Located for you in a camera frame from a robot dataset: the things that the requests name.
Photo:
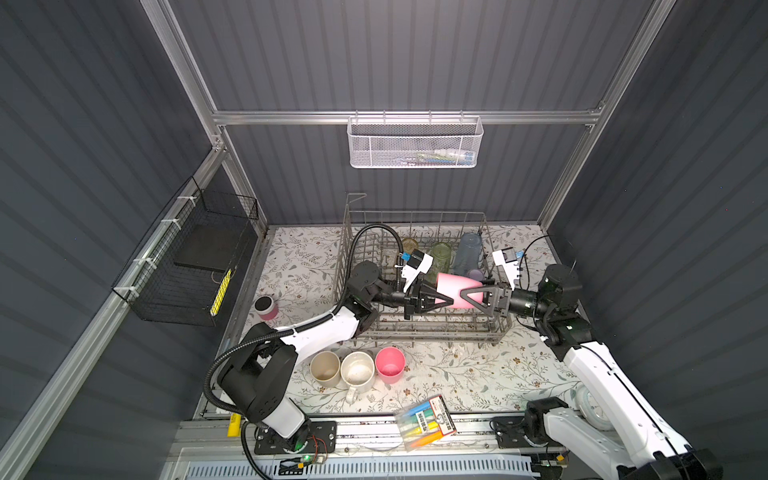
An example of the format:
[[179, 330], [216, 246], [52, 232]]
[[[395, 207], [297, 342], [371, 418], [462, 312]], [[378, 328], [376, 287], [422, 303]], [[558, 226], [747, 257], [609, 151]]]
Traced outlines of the yellow glass tumbler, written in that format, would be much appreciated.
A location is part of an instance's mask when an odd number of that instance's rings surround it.
[[411, 255], [415, 250], [419, 248], [419, 243], [411, 237], [406, 237], [402, 239], [403, 244], [403, 252]]

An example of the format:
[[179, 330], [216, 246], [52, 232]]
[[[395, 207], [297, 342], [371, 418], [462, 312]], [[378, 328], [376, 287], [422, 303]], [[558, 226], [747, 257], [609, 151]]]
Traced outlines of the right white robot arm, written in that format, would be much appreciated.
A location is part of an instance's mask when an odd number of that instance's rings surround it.
[[486, 314], [529, 317], [557, 359], [586, 388], [616, 436], [552, 397], [529, 403], [526, 431], [580, 457], [602, 479], [721, 479], [724, 468], [707, 449], [695, 449], [651, 406], [621, 370], [609, 348], [577, 311], [582, 285], [561, 264], [546, 268], [535, 291], [500, 285], [461, 288], [452, 297]]

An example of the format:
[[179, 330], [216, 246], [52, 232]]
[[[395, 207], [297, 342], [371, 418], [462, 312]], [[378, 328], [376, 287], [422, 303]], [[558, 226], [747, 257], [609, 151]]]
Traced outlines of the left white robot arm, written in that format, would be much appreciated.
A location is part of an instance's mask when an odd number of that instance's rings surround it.
[[404, 309], [406, 315], [454, 304], [423, 280], [416, 267], [401, 269], [401, 286], [381, 276], [380, 268], [363, 261], [347, 275], [338, 303], [328, 312], [282, 329], [252, 328], [238, 345], [226, 350], [206, 373], [204, 395], [216, 408], [268, 427], [296, 449], [310, 435], [311, 421], [285, 398], [295, 367], [331, 345], [353, 339], [377, 320], [378, 304]]

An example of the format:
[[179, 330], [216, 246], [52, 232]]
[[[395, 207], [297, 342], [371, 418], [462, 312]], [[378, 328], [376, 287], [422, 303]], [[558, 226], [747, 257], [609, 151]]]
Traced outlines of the blue plastic tumbler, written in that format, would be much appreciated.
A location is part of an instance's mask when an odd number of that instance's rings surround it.
[[479, 269], [482, 253], [481, 235], [476, 232], [463, 234], [456, 250], [451, 272], [454, 275], [467, 276], [470, 271]]

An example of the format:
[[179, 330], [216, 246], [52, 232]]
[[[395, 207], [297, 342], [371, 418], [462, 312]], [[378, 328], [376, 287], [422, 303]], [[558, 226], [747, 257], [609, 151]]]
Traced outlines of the purple cup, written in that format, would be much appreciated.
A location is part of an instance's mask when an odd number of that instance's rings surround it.
[[478, 282], [482, 282], [485, 279], [485, 274], [480, 269], [472, 269], [467, 272], [467, 277]]

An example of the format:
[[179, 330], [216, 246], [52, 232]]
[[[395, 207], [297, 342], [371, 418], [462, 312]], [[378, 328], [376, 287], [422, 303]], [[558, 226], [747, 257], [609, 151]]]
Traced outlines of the green glass tumbler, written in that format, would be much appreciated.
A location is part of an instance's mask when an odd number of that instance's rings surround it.
[[433, 258], [431, 273], [449, 273], [452, 263], [452, 248], [445, 242], [435, 243], [429, 250], [429, 255]]

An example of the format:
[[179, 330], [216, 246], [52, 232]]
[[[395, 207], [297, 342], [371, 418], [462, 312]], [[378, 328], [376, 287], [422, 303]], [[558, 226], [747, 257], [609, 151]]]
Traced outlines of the pink cup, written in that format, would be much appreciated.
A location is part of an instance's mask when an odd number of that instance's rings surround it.
[[467, 310], [474, 308], [470, 302], [461, 297], [461, 291], [483, 286], [481, 282], [471, 278], [446, 273], [439, 273], [437, 275], [436, 281], [437, 292], [450, 297], [453, 300], [450, 308], [457, 310]]
[[375, 367], [378, 376], [385, 384], [394, 384], [402, 378], [405, 372], [405, 355], [396, 347], [385, 347], [377, 353]]

